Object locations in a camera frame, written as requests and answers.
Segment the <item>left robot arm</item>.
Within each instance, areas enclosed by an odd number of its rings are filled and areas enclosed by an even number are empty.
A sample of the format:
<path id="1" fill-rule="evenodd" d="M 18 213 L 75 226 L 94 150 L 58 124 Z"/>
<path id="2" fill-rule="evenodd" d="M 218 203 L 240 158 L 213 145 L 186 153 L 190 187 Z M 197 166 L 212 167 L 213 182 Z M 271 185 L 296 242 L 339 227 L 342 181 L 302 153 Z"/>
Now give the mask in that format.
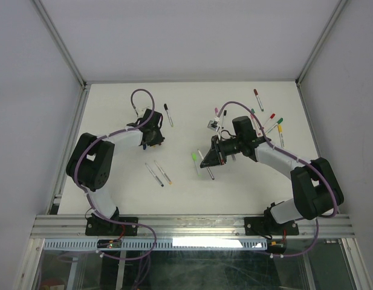
<path id="1" fill-rule="evenodd" d="M 146 109 L 135 123 L 129 123 L 117 134 L 98 137 L 81 134 L 66 166 L 66 174 L 87 197 L 98 227 L 105 234 L 114 234 L 119 228 L 119 211 L 105 187 L 111 172 L 113 157 L 126 149 L 141 146 L 146 149 L 161 145 L 163 114 Z"/>

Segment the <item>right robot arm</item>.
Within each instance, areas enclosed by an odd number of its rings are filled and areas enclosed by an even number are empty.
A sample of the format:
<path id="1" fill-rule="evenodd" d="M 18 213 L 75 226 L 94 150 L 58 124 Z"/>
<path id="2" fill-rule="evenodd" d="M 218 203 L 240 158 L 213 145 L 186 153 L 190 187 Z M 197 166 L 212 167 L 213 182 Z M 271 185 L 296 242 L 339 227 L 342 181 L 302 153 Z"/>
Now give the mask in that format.
<path id="1" fill-rule="evenodd" d="M 234 136 L 211 138 L 208 153 L 200 163 L 201 168 L 223 166 L 227 157 L 243 154 L 255 162 L 265 164 L 291 181 L 293 198 L 272 204 L 264 211 L 265 231 L 276 234 L 286 222 L 296 219 L 313 220 L 335 213 L 344 202 L 344 195 L 330 163 L 324 158 L 302 160 L 292 153 L 275 146 L 270 139 L 259 137 L 249 117 L 232 120 Z"/>

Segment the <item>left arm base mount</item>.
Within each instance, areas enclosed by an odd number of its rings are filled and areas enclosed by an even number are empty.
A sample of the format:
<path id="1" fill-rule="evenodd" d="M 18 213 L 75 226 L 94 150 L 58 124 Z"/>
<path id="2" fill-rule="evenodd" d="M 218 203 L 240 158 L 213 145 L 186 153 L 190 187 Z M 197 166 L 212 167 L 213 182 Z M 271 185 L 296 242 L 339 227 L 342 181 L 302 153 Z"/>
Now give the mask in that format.
<path id="1" fill-rule="evenodd" d="M 91 213 L 85 214 L 86 219 L 86 236 L 136 236 L 138 227 L 136 225 L 119 225 L 108 222 Z"/>

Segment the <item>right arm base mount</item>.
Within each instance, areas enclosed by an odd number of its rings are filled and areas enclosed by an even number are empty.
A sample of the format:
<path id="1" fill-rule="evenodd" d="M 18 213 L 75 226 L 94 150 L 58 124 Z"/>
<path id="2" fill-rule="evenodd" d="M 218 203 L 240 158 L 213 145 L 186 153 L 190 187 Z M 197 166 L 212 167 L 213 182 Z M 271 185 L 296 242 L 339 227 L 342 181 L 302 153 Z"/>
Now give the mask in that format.
<path id="1" fill-rule="evenodd" d="M 283 224 L 277 223 L 271 213 L 271 210 L 276 206 L 273 202 L 262 216 L 245 217 L 244 229 L 246 236 L 261 236 L 271 240 L 273 236 L 298 236 L 299 228 L 294 220 Z"/>

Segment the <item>blue marker pen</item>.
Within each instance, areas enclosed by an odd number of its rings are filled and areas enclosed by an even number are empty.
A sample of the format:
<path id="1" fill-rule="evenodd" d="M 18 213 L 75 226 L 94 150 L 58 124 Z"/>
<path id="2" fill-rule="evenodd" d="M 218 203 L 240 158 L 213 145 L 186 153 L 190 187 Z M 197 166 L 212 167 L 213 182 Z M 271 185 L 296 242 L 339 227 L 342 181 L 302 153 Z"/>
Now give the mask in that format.
<path id="1" fill-rule="evenodd" d="M 155 174 L 155 172 L 152 170 L 152 168 L 150 167 L 150 165 L 148 163 L 145 163 L 145 166 L 146 168 L 148 169 L 148 171 L 150 172 L 150 174 L 154 177 L 154 179 L 156 180 L 156 182 L 158 182 L 158 184 L 161 186 L 161 187 L 164 187 L 164 184 L 163 182 L 161 181 L 161 179 Z"/>

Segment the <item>yellow marker pen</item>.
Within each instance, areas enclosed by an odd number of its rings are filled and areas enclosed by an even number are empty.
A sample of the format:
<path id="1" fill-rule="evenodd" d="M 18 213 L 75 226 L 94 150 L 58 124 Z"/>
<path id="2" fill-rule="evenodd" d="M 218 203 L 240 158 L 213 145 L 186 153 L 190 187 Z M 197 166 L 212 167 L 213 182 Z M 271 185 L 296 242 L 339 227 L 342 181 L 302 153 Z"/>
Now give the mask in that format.
<path id="1" fill-rule="evenodd" d="M 167 183 L 169 185 L 172 185 L 171 179 L 168 177 L 168 175 L 166 174 L 166 172 L 164 171 L 164 169 L 160 166 L 160 164 L 156 160 L 154 160 L 154 164 L 157 166 L 157 168 L 159 169 L 159 171 L 161 172 L 161 174 L 164 176 L 164 178 L 167 181 Z"/>

